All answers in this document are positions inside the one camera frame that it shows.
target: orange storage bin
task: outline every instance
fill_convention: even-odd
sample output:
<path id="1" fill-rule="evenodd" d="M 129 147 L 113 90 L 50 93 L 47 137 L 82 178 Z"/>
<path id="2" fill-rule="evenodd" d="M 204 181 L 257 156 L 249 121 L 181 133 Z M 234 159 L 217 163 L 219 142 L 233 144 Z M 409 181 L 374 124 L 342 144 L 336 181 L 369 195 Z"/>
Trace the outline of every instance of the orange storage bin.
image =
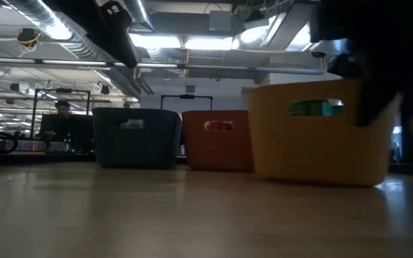
<path id="1" fill-rule="evenodd" d="M 246 110 L 182 113 L 187 165 L 193 169 L 252 171 Z"/>
<path id="2" fill-rule="evenodd" d="M 255 173 L 268 179 L 349 186 L 381 183 L 388 171 L 398 98 L 368 127 L 356 124 L 360 84 L 352 80 L 260 87 L 249 96 Z M 343 112 L 294 116 L 298 101 L 339 99 Z"/>

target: storage bin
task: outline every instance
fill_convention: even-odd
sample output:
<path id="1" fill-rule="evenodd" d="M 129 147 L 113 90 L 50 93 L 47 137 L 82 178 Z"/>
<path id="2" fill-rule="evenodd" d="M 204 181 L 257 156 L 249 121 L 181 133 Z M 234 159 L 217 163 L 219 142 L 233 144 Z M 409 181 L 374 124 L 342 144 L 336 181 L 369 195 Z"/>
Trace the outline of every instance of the storage bin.
<path id="1" fill-rule="evenodd" d="M 95 108 L 95 155 L 105 167 L 170 168 L 176 162 L 181 119 L 175 112 Z"/>
<path id="2" fill-rule="evenodd" d="M 356 126 L 360 83 L 353 80 L 260 87 L 249 96 L 255 173 L 268 179 L 373 186 L 388 170 L 394 100 L 368 127 Z M 297 101 L 338 99 L 341 112 L 294 116 Z"/>
<path id="3" fill-rule="evenodd" d="M 252 171 L 252 149 L 246 110 L 182 113 L 186 162 L 190 168 Z"/>

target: yellow storage bin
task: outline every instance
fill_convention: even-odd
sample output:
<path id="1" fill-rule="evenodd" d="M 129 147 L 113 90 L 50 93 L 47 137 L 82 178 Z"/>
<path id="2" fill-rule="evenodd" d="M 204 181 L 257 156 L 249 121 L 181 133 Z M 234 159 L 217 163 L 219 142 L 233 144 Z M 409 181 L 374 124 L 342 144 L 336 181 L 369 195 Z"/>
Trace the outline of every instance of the yellow storage bin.
<path id="1" fill-rule="evenodd" d="M 398 97 L 366 128 L 355 126 L 360 84 L 353 80 L 259 87 L 249 96 L 255 173 L 268 179 L 347 186 L 381 183 L 388 170 Z M 342 114 L 294 116 L 297 101 L 339 99 Z"/>

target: wooden floor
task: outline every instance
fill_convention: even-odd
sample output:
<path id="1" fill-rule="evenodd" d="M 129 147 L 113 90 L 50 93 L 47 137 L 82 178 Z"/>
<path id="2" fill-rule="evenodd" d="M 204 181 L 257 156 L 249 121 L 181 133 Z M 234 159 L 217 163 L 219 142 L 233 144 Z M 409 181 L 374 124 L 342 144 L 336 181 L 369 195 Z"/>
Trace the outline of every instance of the wooden floor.
<path id="1" fill-rule="evenodd" d="M 329 188 L 184 168 L 1 167 L 0 257 L 413 257 L 413 177 Z"/>

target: gray storage bin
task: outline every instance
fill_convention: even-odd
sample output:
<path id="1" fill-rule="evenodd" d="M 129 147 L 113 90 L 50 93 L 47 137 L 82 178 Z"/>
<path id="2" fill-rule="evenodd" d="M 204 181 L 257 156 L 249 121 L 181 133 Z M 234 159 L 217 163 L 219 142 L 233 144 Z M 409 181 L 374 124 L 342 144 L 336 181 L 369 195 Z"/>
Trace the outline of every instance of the gray storage bin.
<path id="1" fill-rule="evenodd" d="M 181 119 L 152 109 L 95 108 L 95 153 L 105 167 L 170 168 L 176 162 Z"/>

